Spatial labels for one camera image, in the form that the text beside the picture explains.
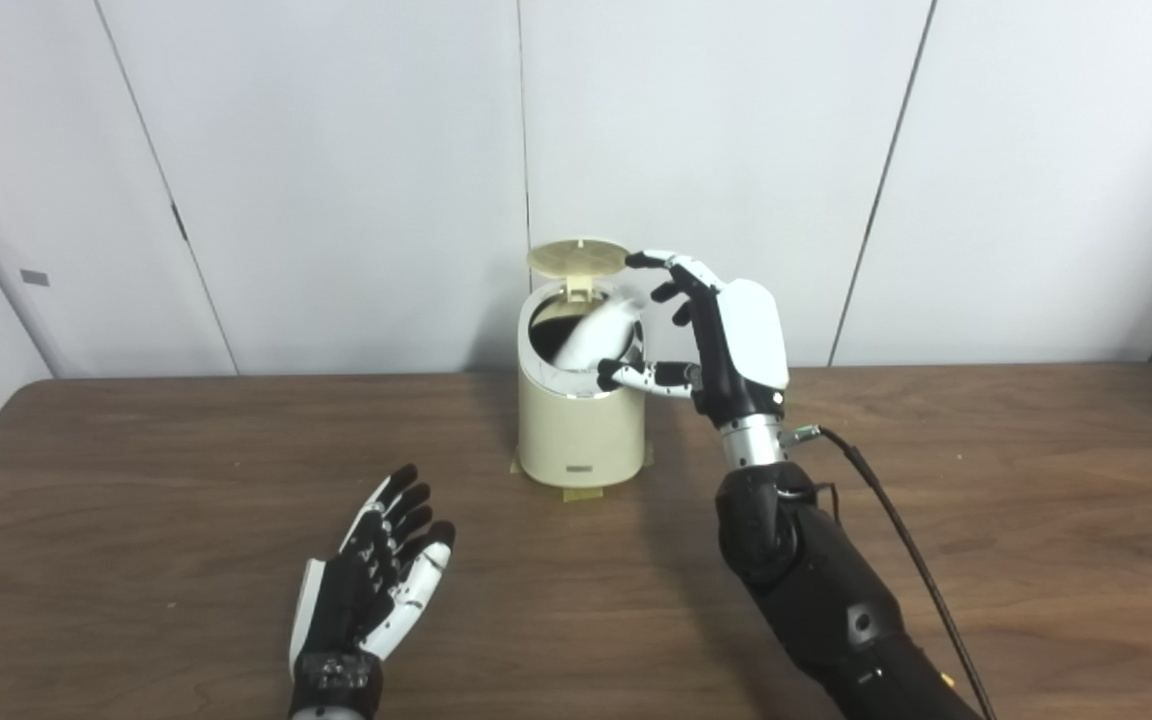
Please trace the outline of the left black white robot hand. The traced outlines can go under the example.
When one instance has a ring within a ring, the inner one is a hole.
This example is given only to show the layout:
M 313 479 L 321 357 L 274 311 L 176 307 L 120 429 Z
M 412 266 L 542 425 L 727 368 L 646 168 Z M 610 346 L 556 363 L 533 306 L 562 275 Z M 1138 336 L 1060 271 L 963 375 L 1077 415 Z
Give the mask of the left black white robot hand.
M 289 719 L 374 719 L 384 662 L 429 611 L 456 528 L 435 520 L 431 488 L 407 464 L 357 511 L 329 559 L 310 559 L 289 643 Z

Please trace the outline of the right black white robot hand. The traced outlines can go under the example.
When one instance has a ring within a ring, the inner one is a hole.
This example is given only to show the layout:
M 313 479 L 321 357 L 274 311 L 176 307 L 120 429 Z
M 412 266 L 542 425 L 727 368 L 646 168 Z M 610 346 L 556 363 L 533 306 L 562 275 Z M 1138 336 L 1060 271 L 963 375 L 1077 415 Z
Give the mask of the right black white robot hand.
M 698 361 L 602 359 L 596 366 L 600 389 L 689 396 L 696 411 L 718 430 L 736 427 L 750 416 L 783 419 L 788 364 L 776 301 L 767 288 L 748 279 L 723 282 L 704 263 L 677 252 L 632 252 L 626 266 L 668 273 L 650 300 L 655 304 L 684 300 L 670 320 L 691 331 Z

